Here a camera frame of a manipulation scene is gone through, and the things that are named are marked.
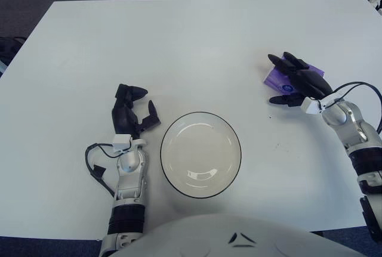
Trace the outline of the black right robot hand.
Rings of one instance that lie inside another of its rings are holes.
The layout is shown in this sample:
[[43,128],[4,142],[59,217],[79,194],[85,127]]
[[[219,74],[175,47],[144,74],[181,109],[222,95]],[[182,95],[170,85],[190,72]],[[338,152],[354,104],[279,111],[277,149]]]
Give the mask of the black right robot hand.
[[270,104],[297,107],[306,97],[321,100],[333,93],[328,82],[317,71],[291,53],[284,52],[283,58],[269,54],[268,58],[274,65],[276,76],[287,78],[288,85],[292,87],[292,92],[270,98]]

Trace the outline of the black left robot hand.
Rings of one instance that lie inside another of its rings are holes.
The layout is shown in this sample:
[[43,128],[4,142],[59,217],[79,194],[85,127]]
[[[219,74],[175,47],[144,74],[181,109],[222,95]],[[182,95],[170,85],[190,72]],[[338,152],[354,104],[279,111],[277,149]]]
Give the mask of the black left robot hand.
[[130,134],[134,140],[141,133],[161,124],[152,100],[148,103],[149,115],[141,123],[133,112],[134,102],[148,94],[144,88],[120,84],[115,94],[115,105],[112,109],[112,121],[116,134]]

